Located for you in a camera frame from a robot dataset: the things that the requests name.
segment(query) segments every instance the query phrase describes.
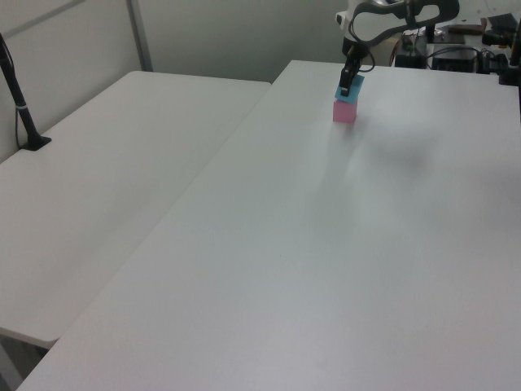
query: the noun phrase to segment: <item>black cable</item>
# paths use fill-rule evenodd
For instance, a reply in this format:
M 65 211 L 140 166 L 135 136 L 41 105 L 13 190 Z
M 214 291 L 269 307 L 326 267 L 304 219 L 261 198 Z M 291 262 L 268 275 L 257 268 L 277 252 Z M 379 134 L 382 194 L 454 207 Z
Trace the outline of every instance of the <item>black cable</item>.
M 22 149 L 20 146 L 20 141 L 18 139 L 18 108 L 15 108 L 15 137 L 16 137 L 16 146 L 18 150 Z
M 366 70 L 359 69 L 358 72 L 359 73 L 368 73 L 368 72 L 371 72 L 376 67 L 376 60 L 374 59 L 373 53 L 371 53 L 370 48 L 364 42 L 362 42 L 362 40 L 355 34 L 354 27 L 352 26 L 353 21 L 354 21 L 354 18 L 349 22 L 348 31 L 355 38 L 355 40 L 358 42 L 358 44 L 362 45 L 367 50 L 367 52 L 369 53 L 369 57 L 371 58 L 371 62 L 373 63 L 371 68 L 366 69 Z
M 11 63 L 11 68 L 13 68 L 13 73 L 16 74 L 15 62 L 13 61 L 11 52 L 9 51 L 7 44 L 3 40 L 2 40 L 2 46 L 4 47 L 4 49 L 7 53 L 7 57 L 9 57 L 9 62 Z M 15 107 L 15 139 L 16 139 L 16 146 L 18 147 L 18 150 L 22 149 L 20 146 L 20 140 L 18 139 L 18 108 L 17 107 Z
M 6 50 L 7 57 L 9 57 L 9 62 L 11 63 L 11 68 L 13 68 L 13 73 L 15 73 L 15 62 L 13 61 L 13 58 L 11 57 L 11 52 L 9 51 L 9 48 L 7 47 L 7 44 L 2 39 L 2 46 Z
M 453 51 L 475 51 L 478 55 L 481 55 L 481 52 L 478 51 L 474 47 L 470 46 L 460 46 L 460 47 L 445 47 L 444 49 L 440 49 L 438 51 L 435 51 L 431 55 L 428 55 L 425 59 L 430 59 L 434 57 L 435 55 L 444 55 L 445 53 L 451 53 Z

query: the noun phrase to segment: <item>black device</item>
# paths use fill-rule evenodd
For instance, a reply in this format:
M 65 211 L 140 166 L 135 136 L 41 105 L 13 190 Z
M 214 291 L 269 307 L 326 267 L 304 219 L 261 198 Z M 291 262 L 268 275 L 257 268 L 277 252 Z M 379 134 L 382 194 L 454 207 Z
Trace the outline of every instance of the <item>black device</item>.
M 395 67 L 424 69 L 427 57 L 427 38 L 416 37 L 413 42 L 404 36 L 396 49 Z
M 473 73 L 475 64 L 474 51 L 449 51 L 432 58 L 432 69 L 437 71 Z
M 518 28 L 518 21 L 512 14 L 491 16 L 488 20 L 490 20 L 492 30 L 498 33 L 515 33 Z
M 0 67 L 2 68 L 3 76 L 6 78 L 7 85 L 11 91 L 11 95 L 15 101 L 17 112 L 24 123 L 25 131 L 27 132 L 27 144 L 20 147 L 29 151 L 37 151 L 44 145 L 50 143 L 50 138 L 41 136 L 34 126 L 33 119 L 25 102 L 24 95 L 20 89 L 20 85 L 16 80 L 15 66 L 12 63 L 11 55 L 7 49 L 7 44 L 0 34 Z

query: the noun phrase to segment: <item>floor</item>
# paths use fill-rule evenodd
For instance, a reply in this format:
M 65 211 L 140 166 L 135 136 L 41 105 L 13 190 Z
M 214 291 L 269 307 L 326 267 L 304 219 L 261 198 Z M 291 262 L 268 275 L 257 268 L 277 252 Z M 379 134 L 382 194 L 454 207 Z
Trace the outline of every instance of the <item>floor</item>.
M 0 391 L 15 391 L 47 350 L 0 336 Z

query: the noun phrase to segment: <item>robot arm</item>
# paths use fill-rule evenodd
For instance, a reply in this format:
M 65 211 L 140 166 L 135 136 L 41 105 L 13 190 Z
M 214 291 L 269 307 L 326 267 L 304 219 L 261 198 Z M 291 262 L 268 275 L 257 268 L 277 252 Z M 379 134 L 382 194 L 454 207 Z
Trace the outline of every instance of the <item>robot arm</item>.
M 456 17 L 484 18 L 517 10 L 521 10 L 519 0 L 348 0 L 348 10 L 336 16 L 344 31 L 343 52 L 347 57 L 340 78 L 341 93 L 349 96 L 352 80 L 369 48 L 394 33 Z

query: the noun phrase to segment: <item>white table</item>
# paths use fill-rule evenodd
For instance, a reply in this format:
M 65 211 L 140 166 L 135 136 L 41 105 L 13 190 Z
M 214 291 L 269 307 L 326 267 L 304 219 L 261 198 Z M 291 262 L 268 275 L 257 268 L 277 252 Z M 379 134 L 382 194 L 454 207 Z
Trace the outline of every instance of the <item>white table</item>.
M 290 64 L 20 391 L 521 389 L 517 90 L 376 68 L 347 126 L 341 68 Z
M 132 72 L 0 165 L 0 333 L 50 347 L 269 84 Z

